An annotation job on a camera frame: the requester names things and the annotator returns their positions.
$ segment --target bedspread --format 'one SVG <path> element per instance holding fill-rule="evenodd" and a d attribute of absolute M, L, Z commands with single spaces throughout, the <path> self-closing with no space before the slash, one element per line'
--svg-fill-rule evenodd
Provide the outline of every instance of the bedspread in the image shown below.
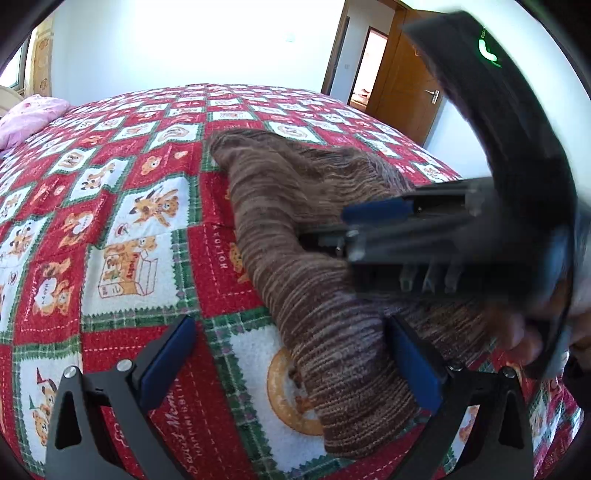
<path fill-rule="evenodd" d="M 65 367 L 101 371 L 134 358 L 180 314 L 196 318 L 197 346 L 150 417 L 196 478 L 382 479 L 421 431 L 424 414 L 354 463 L 323 450 L 314 411 L 301 408 L 306 392 L 243 269 L 228 181 L 203 143 L 230 127 L 375 151 L 416 185 L 458 178 L 364 113 L 264 86 L 189 85 L 93 102 L 8 152 L 0 163 L 0 432 L 35 476 L 43 476 Z M 507 364 L 493 351 L 474 368 Z M 522 384 L 532 396 L 531 383 Z M 542 475 L 581 415 L 559 379 L 535 395 Z M 118 423 L 104 414 L 124 465 L 140 476 Z M 466 412 L 441 474 L 474 416 Z"/>

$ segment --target curtain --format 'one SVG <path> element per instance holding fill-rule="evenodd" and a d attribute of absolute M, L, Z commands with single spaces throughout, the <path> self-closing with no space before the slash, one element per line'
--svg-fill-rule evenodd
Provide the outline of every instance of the curtain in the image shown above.
<path fill-rule="evenodd" d="M 33 30 L 25 67 L 24 97 L 38 93 L 51 96 L 51 49 L 53 47 L 53 15 Z"/>

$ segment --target green light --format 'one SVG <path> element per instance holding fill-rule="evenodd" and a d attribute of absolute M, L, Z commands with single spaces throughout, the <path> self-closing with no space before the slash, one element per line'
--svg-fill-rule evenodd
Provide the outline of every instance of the green light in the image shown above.
<path fill-rule="evenodd" d="M 494 53 L 489 52 L 486 49 L 486 42 L 481 38 L 478 40 L 478 48 L 480 49 L 481 55 L 490 61 L 497 61 L 496 55 Z"/>
<path fill-rule="evenodd" d="M 480 38 L 478 40 L 478 49 L 480 50 L 480 54 L 487 60 L 489 60 L 495 67 L 499 67 L 501 68 L 501 65 L 499 65 L 496 61 L 498 60 L 497 56 L 494 53 L 489 52 L 486 49 L 486 42 L 484 40 L 484 38 Z"/>

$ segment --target screw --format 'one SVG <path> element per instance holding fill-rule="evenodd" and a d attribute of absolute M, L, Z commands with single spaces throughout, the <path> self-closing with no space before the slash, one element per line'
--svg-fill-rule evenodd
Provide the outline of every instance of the screw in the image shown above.
<path fill-rule="evenodd" d="M 457 360 L 452 360 L 451 362 L 449 362 L 449 365 L 447 367 L 452 372 L 461 372 L 464 369 L 464 366 Z"/>
<path fill-rule="evenodd" d="M 76 375 L 76 370 L 77 370 L 77 368 L 74 367 L 74 365 L 72 365 L 70 367 L 67 367 L 64 370 L 64 377 L 66 377 L 66 378 L 72 378 L 74 375 Z"/>
<path fill-rule="evenodd" d="M 517 375 L 515 370 L 513 370 L 511 367 L 503 367 L 501 371 L 503 372 L 503 375 L 505 375 L 507 378 L 515 378 L 515 376 Z"/>
<path fill-rule="evenodd" d="M 123 360 L 119 360 L 117 362 L 117 370 L 120 372 L 127 372 L 131 370 L 133 364 L 134 363 L 129 358 L 124 358 Z"/>

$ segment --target brown knitted sock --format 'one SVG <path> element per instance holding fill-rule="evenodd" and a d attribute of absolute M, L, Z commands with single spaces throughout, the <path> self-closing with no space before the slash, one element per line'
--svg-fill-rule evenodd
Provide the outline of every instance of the brown knitted sock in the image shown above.
<path fill-rule="evenodd" d="M 302 249 L 300 228 L 339 223 L 346 205 L 412 189 L 379 157 L 247 129 L 214 135 L 210 151 L 229 175 L 245 269 L 301 373 L 327 452 L 371 454 L 417 411 L 387 352 L 381 312 L 394 309 L 445 357 L 469 362 L 483 351 L 480 308 L 359 300 L 344 261 Z"/>

